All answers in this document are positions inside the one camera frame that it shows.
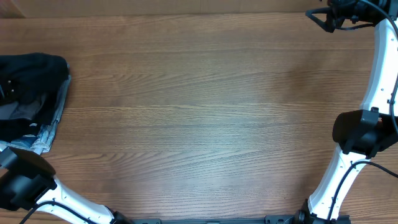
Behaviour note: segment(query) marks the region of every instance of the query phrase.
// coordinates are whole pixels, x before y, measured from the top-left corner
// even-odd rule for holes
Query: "black fabric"
[[[26,134],[37,135],[41,124],[50,125],[57,109],[57,93],[68,78],[68,64],[60,56],[33,53],[0,55],[0,105],[29,104],[46,93],[47,99],[32,121],[0,120],[0,140],[11,142]]]
[[[16,89],[10,95],[17,95],[15,100],[22,104],[33,102],[37,95],[57,92],[67,77],[67,62],[60,56],[43,53],[0,56],[1,83],[7,86],[4,83],[11,81]]]
[[[0,140],[11,142],[26,134],[37,135],[40,131],[40,125],[30,126],[31,124],[32,122],[28,119],[1,120]]]

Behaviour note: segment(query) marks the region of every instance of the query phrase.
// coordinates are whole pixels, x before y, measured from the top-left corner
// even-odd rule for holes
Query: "denim fabric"
[[[42,125],[40,128],[40,132],[37,136],[24,136],[20,139],[16,139],[13,142],[4,142],[0,141],[0,151],[5,149],[7,146],[15,147],[18,149],[25,149],[29,151],[33,151],[37,154],[41,154],[43,152],[49,152],[52,146],[52,142],[55,138],[55,132],[57,131],[58,123],[61,120],[63,107],[65,105],[65,100],[67,98],[68,87],[71,81],[71,76],[69,75],[68,80],[65,80],[62,86],[60,87],[57,95],[57,110],[54,113],[54,117],[51,125]],[[31,137],[36,137],[36,140],[31,143]]]

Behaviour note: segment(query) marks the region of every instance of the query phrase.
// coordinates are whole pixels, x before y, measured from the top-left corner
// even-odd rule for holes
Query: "wooden surface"
[[[131,218],[291,214],[356,110],[373,29],[329,34],[299,14],[13,19],[2,54],[64,56],[72,85],[45,158],[71,189]],[[398,171],[398,150],[375,158]],[[353,223],[398,223],[398,180],[366,167]],[[18,223],[26,211],[0,212]],[[35,214],[29,223],[57,223]]]
[[[23,18],[21,11],[15,5],[13,0],[0,1],[0,18]]]
[[[86,17],[237,12],[304,12],[325,7],[319,0],[2,0],[21,17]]]

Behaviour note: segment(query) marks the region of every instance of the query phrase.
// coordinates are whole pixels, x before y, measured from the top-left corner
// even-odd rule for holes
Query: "black mounting bracket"
[[[0,168],[8,171],[0,178],[0,208],[30,210],[48,190],[54,190],[54,168],[34,152],[5,148]]]
[[[318,218],[315,214],[311,214],[308,208],[308,199],[305,199],[302,208],[297,210],[291,222],[285,222],[286,224],[351,224],[351,220],[348,215],[340,215],[337,220],[324,220]]]
[[[370,159],[398,142],[398,135],[391,117],[372,108],[340,114],[333,126],[333,140],[343,153],[355,152]]]

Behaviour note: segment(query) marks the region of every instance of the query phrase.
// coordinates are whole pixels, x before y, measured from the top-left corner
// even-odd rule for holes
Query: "wooden table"
[[[131,218],[291,214],[358,109],[373,29],[329,34],[295,14],[0,21],[0,53],[65,57],[72,85],[44,157],[71,189]],[[398,150],[374,162],[398,171]],[[398,223],[398,181],[366,167],[341,209]],[[27,212],[0,212],[18,223]],[[37,213],[29,223],[61,223]]]

